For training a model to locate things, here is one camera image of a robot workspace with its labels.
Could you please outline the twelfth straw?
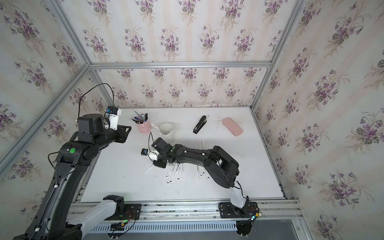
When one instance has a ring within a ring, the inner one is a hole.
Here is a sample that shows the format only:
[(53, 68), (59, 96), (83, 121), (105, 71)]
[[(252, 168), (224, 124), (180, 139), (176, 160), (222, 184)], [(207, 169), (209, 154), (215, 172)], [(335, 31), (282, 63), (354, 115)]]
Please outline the twelfth straw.
[(149, 168), (146, 169), (146, 171), (144, 172), (144, 175), (147, 175), (149, 171), (153, 168), (154, 168), (154, 165), (152, 164)]

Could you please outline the eleventh straw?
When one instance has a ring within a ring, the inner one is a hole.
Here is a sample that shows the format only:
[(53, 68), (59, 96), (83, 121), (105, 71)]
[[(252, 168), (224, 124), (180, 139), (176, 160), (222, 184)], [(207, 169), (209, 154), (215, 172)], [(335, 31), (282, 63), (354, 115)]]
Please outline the eleventh straw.
[(183, 181), (185, 182), (186, 181), (186, 171), (185, 171), (185, 165), (182, 164), (182, 176), (183, 176)]

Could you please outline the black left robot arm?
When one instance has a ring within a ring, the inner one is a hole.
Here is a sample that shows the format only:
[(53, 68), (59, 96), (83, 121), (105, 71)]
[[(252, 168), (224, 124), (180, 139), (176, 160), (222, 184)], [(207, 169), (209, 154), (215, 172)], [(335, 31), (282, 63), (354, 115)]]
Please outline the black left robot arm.
[(90, 230), (111, 216), (126, 214), (124, 198), (106, 196), (79, 220), (67, 221), (79, 183), (92, 160), (111, 143), (125, 143), (132, 130), (101, 114), (87, 114), (77, 119), (79, 130), (63, 144), (56, 158), (54, 177), (41, 207), (26, 232), (16, 240), (81, 240)]

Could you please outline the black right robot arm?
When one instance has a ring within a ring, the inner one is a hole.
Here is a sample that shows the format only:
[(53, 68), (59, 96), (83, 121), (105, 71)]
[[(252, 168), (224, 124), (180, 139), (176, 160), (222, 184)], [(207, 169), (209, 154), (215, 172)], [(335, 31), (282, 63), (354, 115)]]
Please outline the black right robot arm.
[(239, 163), (221, 147), (214, 146), (207, 150), (191, 149), (180, 144), (172, 146), (162, 138), (157, 138), (151, 147), (157, 151), (155, 166), (165, 168), (167, 163), (176, 163), (203, 167), (215, 183), (232, 190), (230, 196), (232, 206), (238, 209), (245, 207), (247, 198), (237, 182), (240, 173)]

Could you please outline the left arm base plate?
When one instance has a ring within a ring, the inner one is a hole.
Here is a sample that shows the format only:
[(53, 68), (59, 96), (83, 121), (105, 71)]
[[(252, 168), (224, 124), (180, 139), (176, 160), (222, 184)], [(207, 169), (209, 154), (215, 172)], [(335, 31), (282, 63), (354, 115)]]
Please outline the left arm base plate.
[(117, 220), (139, 220), (141, 214), (141, 204), (125, 204), (125, 210), (123, 212), (115, 213), (111, 217), (105, 219), (105, 221), (117, 221)]

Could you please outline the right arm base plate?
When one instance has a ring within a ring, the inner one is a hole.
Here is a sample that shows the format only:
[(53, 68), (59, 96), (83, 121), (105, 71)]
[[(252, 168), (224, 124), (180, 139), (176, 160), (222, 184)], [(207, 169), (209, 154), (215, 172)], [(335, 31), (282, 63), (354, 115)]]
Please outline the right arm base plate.
[(246, 200), (243, 208), (235, 207), (230, 202), (219, 203), (218, 208), (221, 219), (243, 218), (254, 220), (262, 216), (258, 204), (249, 200)]

